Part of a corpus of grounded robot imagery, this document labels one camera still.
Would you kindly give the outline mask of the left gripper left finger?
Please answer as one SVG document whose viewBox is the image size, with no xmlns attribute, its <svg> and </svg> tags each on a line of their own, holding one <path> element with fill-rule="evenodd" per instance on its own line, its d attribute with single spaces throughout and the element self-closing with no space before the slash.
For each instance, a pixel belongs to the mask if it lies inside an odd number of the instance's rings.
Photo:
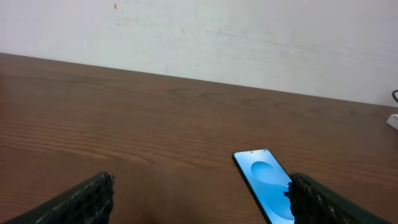
<svg viewBox="0 0 398 224">
<path fill-rule="evenodd" d="M 4 224 L 108 224 L 114 176 L 100 172 Z"/>
</svg>

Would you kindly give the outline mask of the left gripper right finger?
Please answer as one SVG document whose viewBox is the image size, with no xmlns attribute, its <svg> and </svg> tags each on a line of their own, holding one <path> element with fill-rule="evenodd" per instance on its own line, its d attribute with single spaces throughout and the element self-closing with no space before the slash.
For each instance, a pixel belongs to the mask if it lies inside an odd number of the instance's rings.
<svg viewBox="0 0 398 224">
<path fill-rule="evenodd" d="M 303 173 L 289 174 L 290 211 L 295 224 L 389 224 Z"/>
</svg>

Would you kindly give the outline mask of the blue Samsung smartphone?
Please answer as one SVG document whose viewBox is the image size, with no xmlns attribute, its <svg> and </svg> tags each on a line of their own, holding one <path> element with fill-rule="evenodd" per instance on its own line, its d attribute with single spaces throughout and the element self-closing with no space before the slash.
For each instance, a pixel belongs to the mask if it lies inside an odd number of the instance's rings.
<svg viewBox="0 0 398 224">
<path fill-rule="evenodd" d="M 268 149 L 238 151 L 232 160 L 262 216 L 270 224 L 294 224 L 289 191 L 291 179 Z"/>
</svg>

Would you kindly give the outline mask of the white power strip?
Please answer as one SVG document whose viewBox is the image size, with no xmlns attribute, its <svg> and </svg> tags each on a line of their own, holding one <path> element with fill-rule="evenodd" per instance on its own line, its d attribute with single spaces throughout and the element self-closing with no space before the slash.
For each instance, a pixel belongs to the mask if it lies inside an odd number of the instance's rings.
<svg viewBox="0 0 398 224">
<path fill-rule="evenodd" d="M 398 114 L 392 114 L 387 119 L 386 123 L 393 127 L 394 129 L 398 130 Z"/>
</svg>

